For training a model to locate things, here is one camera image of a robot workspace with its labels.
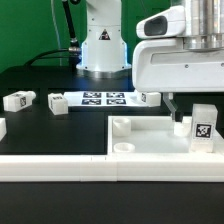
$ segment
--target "cable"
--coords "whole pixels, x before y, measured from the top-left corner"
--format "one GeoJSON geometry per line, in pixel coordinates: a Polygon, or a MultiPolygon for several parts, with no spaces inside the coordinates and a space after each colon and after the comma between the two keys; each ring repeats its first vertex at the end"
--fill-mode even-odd
{"type": "Polygon", "coordinates": [[[65,17],[68,25],[68,31],[70,34],[70,46],[79,47],[78,40],[76,39],[75,29],[72,21],[72,15],[69,7],[68,0],[62,0],[62,4],[65,11],[65,17]]]}
{"type": "Polygon", "coordinates": [[[144,4],[143,0],[140,0],[140,3],[142,5],[142,9],[143,9],[143,12],[145,14],[144,16],[145,16],[145,18],[147,18],[148,17],[148,13],[147,13],[147,9],[145,7],[145,4],[144,4]]]}
{"type": "Polygon", "coordinates": [[[47,51],[41,54],[38,54],[36,57],[34,57],[33,59],[27,61],[24,66],[30,66],[33,64],[33,62],[35,62],[36,60],[42,59],[44,58],[44,56],[49,55],[49,54],[55,54],[55,53],[62,53],[62,52],[69,52],[68,49],[59,49],[59,50],[53,50],[53,51],[47,51]]]}
{"type": "Polygon", "coordinates": [[[53,19],[53,23],[54,23],[55,34],[57,37],[58,48],[61,49],[61,40],[60,40],[57,21],[56,21],[56,17],[55,17],[54,0],[51,0],[51,11],[52,11],[52,19],[53,19]]]}
{"type": "Polygon", "coordinates": [[[55,58],[63,59],[63,58],[70,58],[70,57],[69,56],[42,57],[42,58],[37,58],[35,61],[37,61],[37,60],[43,60],[43,59],[55,59],[55,58]]]}
{"type": "Polygon", "coordinates": [[[81,2],[81,0],[70,0],[73,5],[77,5],[81,2]]]}

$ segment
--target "white plastic block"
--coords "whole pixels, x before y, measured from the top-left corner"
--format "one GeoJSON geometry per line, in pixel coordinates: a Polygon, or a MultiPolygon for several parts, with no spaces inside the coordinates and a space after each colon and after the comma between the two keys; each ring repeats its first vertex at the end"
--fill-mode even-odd
{"type": "Polygon", "coordinates": [[[36,94],[33,91],[19,91],[3,97],[4,110],[17,112],[32,105],[36,94]]]}
{"type": "Polygon", "coordinates": [[[191,151],[213,152],[213,136],[218,111],[214,105],[194,104],[191,151]]]}
{"type": "Polygon", "coordinates": [[[149,107],[159,107],[161,106],[161,93],[159,92],[139,92],[135,91],[137,94],[137,101],[146,103],[149,107]]]}
{"type": "Polygon", "coordinates": [[[6,135],[5,118],[0,118],[0,141],[4,138],[5,135],[6,135]]]}
{"type": "Polygon", "coordinates": [[[68,114],[68,101],[61,93],[49,94],[48,106],[54,115],[68,114]]]}
{"type": "Polygon", "coordinates": [[[159,107],[161,106],[161,93],[146,93],[145,100],[149,107],[159,107]]]}

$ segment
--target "background wall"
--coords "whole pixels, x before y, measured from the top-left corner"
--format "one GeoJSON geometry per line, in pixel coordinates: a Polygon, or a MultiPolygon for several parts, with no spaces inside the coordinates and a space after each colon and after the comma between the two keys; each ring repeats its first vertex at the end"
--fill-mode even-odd
{"type": "MultiPolygon", "coordinates": [[[[0,7],[0,72],[11,66],[23,65],[39,53],[57,49],[51,3],[53,0],[1,0],[0,7]]],[[[70,5],[77,38],[86,37],[85,1],[70,5]]],[[[136,24],[170,6],[169,0],[122,0],[122,37],[129,47],[131,62],[134,47],[139,42],[136,24]]],[[[61,0],[54,8],[62,47],[69,46],[69,35],[61,0]]],[[[36,65],[59,65],[59,60],[41,60],[36,65]]]]}

